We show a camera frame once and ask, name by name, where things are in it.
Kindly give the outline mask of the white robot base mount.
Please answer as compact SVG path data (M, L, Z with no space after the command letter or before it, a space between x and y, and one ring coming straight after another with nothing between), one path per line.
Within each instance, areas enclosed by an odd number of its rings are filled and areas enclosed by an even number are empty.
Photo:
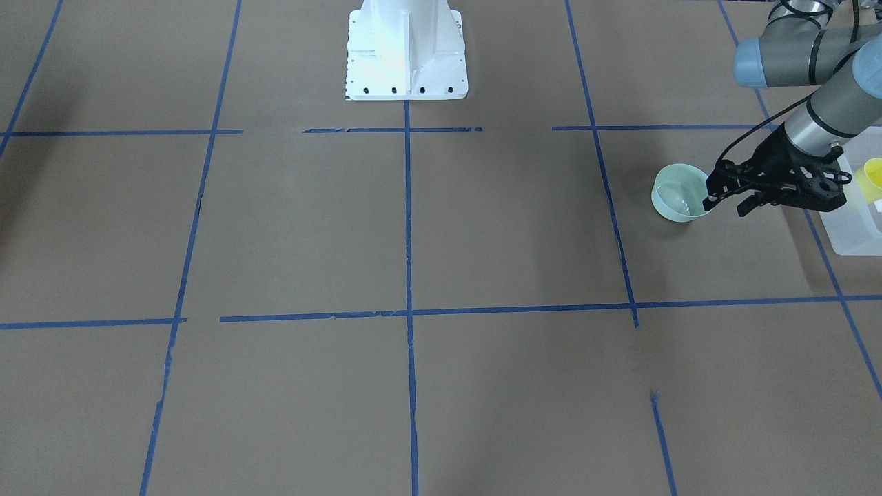
M348 101L469 94L463 19L447 1L363 1L347 23Z

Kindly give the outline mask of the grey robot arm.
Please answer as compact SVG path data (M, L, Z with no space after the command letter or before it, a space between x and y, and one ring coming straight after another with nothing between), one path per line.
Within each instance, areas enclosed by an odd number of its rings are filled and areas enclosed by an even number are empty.
M760 206L834 211L846 204L843 147L880 119L880 25L831 28L834 1L777 1L760 37L733 61L740 87L812 87L742 163L721 153L706 179L703 208L740 194L743 217Z

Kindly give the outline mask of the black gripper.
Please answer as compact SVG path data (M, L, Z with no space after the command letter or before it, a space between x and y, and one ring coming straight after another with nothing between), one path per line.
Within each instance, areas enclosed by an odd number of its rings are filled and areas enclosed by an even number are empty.
M838 143L819 156L803 153L790 143L784 129L777 129L742 163L719 157L704 182L703 210L712 211L726 198L747 194L737 205L740 218L768 205L834 211L846 204L844 186L852 182L852 175L838 166L843 153Z

